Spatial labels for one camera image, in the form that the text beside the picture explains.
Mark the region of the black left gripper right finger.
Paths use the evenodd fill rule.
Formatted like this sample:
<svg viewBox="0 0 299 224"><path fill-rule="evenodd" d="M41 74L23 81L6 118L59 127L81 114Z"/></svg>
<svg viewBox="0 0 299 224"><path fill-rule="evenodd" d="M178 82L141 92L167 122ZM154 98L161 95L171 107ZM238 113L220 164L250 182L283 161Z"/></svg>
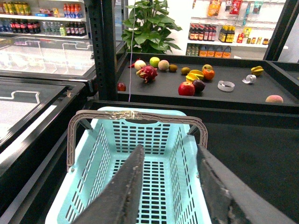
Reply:
<svg viewBox="0 0 299 224"><path fill-rule="evenodd" d="M199 179L214 224L292 224L213 156L197 145Z"/></svg>

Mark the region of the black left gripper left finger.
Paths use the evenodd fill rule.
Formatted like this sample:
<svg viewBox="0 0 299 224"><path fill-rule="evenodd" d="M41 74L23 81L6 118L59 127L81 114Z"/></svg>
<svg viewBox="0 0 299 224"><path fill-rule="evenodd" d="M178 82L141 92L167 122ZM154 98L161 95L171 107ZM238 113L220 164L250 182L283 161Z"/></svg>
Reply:
<svg viewBox="0 0 299 224"><path fill-rule="evenodd" d="M74 224L135 224L144 165L143 146L137 145L97 198Z"/></svg>

